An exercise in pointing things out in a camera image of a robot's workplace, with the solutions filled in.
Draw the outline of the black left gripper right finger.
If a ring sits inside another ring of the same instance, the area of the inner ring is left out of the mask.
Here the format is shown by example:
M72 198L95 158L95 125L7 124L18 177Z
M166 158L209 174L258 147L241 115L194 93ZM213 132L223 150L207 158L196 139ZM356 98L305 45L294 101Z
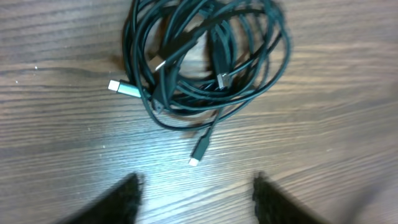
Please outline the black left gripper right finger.
M252 201L260 224L325 224L323 218L259 172L254 176Z

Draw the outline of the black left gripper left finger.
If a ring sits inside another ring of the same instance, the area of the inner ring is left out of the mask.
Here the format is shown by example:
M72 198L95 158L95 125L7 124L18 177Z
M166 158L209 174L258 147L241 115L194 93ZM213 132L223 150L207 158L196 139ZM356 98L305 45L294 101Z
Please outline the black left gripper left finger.
M144 176L131 173L59 224L135 224L143 190Z

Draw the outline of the black USB cable pulled apart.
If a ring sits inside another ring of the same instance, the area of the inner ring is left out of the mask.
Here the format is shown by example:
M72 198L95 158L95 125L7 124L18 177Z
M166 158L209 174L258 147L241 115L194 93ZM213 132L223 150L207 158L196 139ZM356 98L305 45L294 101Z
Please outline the black USB cable pulled apart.
M196 166L215 126L281 78L292 54L276 1L133 1L123 28L127 80L108 88L140 98L153 120L214 111L189 163Z

